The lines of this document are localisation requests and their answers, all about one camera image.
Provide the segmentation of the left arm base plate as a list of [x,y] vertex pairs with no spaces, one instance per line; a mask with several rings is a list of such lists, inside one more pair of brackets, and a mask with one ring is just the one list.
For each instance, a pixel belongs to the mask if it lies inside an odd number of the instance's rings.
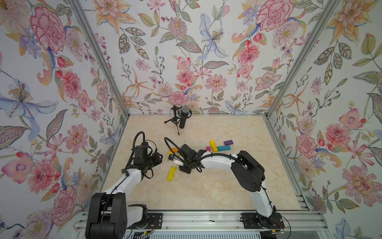
[[129,230],[159,230],[162,229],[163,214],[162,213],[148,213],[144,216],[142,222],[137,222],[128,227]]

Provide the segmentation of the yellow long block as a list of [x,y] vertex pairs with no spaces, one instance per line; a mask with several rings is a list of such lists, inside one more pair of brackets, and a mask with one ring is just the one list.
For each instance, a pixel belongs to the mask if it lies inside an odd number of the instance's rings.
[[174,166],[172,166],[171,167],[171,169],[170,169],[170,171],[169,171],[169,174],[168,174],[168,177],[167,177],[167,180],[168,181],[173,181],[173,179],[174,179],[174,176],[175,176],[175,172],[176,172],[176,167],[174,167]]

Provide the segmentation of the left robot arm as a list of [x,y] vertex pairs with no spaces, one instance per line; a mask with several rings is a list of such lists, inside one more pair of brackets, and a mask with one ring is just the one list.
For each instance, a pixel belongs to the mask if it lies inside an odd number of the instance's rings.
[[144,141],[132,149],[132,157],[121,170],[122,177],[103,193],[95,193],[85,229],[86,239],[122,239],[127,229],[145,228],[149,222],[144,204],[127,205],[126,198],[147,172],[162,163],[163,155]]

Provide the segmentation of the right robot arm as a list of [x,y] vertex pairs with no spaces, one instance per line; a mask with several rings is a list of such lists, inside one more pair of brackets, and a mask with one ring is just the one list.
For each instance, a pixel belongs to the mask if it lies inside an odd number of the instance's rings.
[[267,193],[265,169],[248,152],[242,150],[238,154],[225,154],[199,150],[196,152],[184,144],[178,149],[178,156],[188,170],[216,168],[230,170],[242,188],[251,192],[256,205],[254,221],[260,228],[270,229],[277,225],[278,213]]

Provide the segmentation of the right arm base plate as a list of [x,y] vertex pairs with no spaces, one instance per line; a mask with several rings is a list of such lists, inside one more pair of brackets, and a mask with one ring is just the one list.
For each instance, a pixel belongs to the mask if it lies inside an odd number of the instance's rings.
[[281,230],[285,228],[280,213],[273,213],[269,218],[258,213],[242,213],[240,222],[244,229]]

